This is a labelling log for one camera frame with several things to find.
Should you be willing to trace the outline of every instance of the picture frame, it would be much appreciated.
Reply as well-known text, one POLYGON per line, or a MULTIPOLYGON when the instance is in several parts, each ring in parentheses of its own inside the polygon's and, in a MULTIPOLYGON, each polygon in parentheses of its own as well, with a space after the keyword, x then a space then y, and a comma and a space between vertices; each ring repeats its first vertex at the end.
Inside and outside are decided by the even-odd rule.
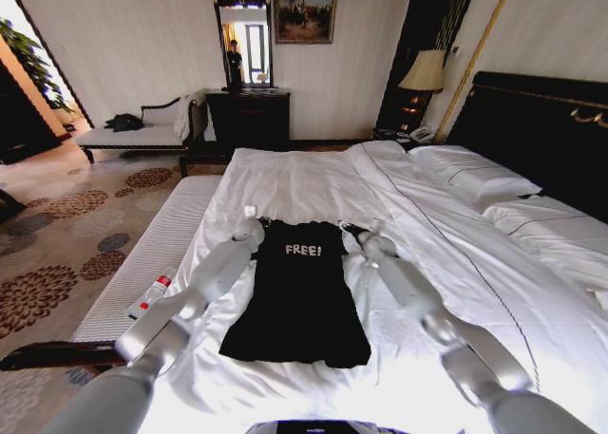
POLYGON ((275 0, 277 44, 330 44, 337 0, 275 0))

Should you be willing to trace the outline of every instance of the floral carpet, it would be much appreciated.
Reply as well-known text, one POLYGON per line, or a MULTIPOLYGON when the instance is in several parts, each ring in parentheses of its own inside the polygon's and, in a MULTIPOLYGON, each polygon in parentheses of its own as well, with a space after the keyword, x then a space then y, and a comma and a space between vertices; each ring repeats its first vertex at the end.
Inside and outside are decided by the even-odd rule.
MULTIPOLYGON (((90 165, 68 140, 0 165, 0 188, 28 206, 0 224, 0 357, 69 340, 181 180, 176 154, 95 157, 90 165)), ((191 173, 224 169, 196 165, 191 173)), ((0 372, 0 434, 37 432, 86 380, 78 368, 0 372)))

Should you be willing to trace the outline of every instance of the white duvet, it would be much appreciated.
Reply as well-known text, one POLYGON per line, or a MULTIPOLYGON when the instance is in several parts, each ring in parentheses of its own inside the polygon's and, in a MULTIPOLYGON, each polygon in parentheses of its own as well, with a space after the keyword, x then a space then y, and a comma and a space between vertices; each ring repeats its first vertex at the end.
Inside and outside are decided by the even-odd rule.
MULTIPOLYGON (((455 314, 496 335, 541 394, 608 432, 605 313, 439 188, 396 143, 367 142, 342 153, 238 150, 173 291, 231 235, 250 204, 289 223, 369 226, 380 218, 400 255, 413 259, 455 314)), ((189 350, 157 381, 141 432, 244 433, 254 423, 292 418, 370 421, 412 433, 489 432, 483 412, 464 401, 442 369, 441 348, 403 313, 375 270, 357 252, 344 265, 371 345, 366 366, 243 363, 219 355, 251 297, 252 262, 194 324, 189 350)))

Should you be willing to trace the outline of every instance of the mirror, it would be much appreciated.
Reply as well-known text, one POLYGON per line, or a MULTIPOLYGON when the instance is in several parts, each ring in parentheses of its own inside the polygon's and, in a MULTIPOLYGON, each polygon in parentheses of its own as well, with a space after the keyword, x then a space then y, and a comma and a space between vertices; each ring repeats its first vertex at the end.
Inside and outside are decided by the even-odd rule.
POLYGON ((271 0, 213 0, 230 89, 273 87, 271 0))

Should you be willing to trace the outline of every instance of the person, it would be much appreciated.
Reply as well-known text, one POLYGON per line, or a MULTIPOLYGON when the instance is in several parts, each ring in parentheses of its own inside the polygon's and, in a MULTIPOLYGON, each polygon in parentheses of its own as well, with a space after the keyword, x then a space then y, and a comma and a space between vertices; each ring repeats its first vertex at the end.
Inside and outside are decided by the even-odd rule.
POLYGON ((237 52, 237 40, 230 42, 230 50, 228 51, 228 65, 230 66, 230 86, 240 85, 240 66, 242 64, 242 57, 237 52))

